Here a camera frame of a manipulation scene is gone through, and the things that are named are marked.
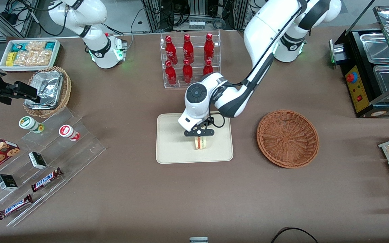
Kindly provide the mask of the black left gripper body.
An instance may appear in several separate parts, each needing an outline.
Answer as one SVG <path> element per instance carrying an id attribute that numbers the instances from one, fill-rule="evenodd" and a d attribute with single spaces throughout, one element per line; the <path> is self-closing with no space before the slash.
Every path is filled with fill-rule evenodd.
<path id="1" fill-rule="evenodd" d="M 186 137 L 208 137 L 215 134 L 208 126 L 195 126 L 191 131 L 184 131 Z"/>

